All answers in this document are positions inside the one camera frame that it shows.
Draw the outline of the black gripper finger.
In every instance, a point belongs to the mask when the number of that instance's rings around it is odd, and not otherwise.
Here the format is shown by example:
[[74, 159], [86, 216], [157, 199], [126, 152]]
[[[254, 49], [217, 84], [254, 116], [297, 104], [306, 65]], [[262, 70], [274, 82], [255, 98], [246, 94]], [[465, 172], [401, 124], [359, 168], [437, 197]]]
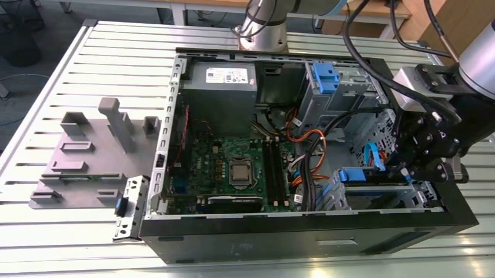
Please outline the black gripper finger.
[[415, 180], [421, 181], [459, 184], [469, 182], [467, 168], [462, 164], [461, 158], [446, 158], [446, 161], [438, 159], [427, 166], [413, 166], [410, 174]]
[[407, 170], [411, 178], [425, 178], [429, 133], [423, 114], [402, 114], [394, 125], [395, 143], [387, 158], [387, 168], [393, 172]]

